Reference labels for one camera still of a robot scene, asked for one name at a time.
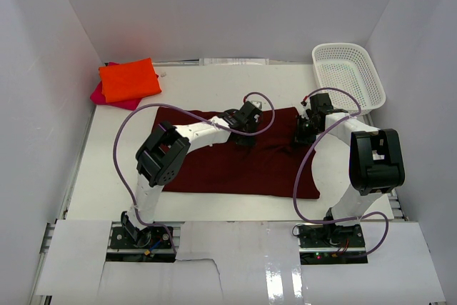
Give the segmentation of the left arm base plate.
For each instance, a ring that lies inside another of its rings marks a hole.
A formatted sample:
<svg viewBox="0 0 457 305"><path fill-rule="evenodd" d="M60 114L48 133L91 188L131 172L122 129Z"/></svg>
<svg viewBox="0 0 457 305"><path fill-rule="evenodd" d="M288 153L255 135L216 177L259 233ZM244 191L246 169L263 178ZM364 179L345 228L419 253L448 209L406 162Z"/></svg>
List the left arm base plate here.
<svg viewBox="0 0 457 305"><path fill-rule="evenodd" d="M128 231L120 224L111 227L106 260L110 262L145 262L145 263L174 263L176 254L171 245L174 228L153 226L146 228L135 242Z"/></svg>

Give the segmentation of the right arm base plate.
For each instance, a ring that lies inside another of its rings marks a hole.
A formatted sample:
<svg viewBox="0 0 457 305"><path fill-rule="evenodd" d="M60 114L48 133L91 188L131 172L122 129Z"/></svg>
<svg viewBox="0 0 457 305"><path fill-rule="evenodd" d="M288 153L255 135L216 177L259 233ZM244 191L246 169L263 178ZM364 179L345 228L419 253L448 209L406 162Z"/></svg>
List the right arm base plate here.
<svg viewBox="0 0 457 305"><path fill-rule="evenodd" d="M367 264L366 243L361 225L338 226L297 224L292 235L298 239L302 266Z"/></svg>

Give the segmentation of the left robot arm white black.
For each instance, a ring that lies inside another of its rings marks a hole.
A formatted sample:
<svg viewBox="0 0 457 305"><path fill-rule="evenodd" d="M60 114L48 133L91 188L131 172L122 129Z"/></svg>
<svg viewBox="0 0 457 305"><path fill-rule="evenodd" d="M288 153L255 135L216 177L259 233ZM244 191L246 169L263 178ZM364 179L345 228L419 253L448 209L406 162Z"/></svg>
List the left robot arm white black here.
<svg viewBox="0 0 457 305"><path fill-rule="evenodd" d="M228 141L252 145L262 115L261 107L259 101L245 101L239 110L225 111L210 119L185 111L196 120L192 124L173 125L168 121L157 124L136 152L135 190L127 184L117 161L122 132L118 130L113 147L114 166L132 199L129 210L121 214L121 224L135 246L142 248L151 242L160 194L165 185L177 177L186 156L197 149Z"/></svg>

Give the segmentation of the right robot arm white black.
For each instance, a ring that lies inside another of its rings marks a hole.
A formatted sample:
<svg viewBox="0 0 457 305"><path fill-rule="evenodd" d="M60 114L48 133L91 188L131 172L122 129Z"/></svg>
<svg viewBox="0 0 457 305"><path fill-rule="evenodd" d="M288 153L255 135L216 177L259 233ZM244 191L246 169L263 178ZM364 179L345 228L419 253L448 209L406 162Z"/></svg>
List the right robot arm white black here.
<svg viewBox="0 0 457 305"><path fill-rule="evenodd" d="M336 246L357 236L360 221L370 216L368 209L372 203L401 186L405 171L398 132L360 122L356 118L362 112L360 106L355 114L337 109L331 103L330 91L326 87L305 96L302 104L306 110L296 117L293 142L308 147L307 157L327 134L349 146L350 184L324 219L313 221L318 237Z"/></svg>

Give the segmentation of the dark red t shirt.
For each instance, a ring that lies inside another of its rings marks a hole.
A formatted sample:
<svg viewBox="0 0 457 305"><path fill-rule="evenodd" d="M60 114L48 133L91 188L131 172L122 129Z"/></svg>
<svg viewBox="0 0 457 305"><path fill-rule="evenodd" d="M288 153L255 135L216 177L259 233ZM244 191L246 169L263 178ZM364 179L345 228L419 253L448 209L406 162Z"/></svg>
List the dark red t shirt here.
<svg viewBox="0 0 457 305"><path fill-rule="evenodd" d="M274 123L255 146L228 141L191 152L165 191L318 199L312 160L300 167L308 147L293 143L297 114L294 107L265 111L260 127Z"/></svg>

